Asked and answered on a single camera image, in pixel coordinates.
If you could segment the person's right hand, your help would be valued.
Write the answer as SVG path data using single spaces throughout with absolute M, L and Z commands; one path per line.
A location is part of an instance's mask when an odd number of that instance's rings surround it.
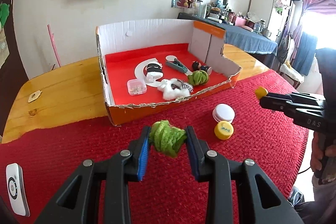
M 311 160 L 310 160 L 310 167 L 313 172 L 321 170 L 322 168 L 321 160 L 323 158 L 324 152 L 319 148 L 318 141 L 319 141 L 318 132 L 315 131 L 311 143 Z M 336 156 L 335 144 L 327 147 L 325 153 L 327 157 L 335 157 Z

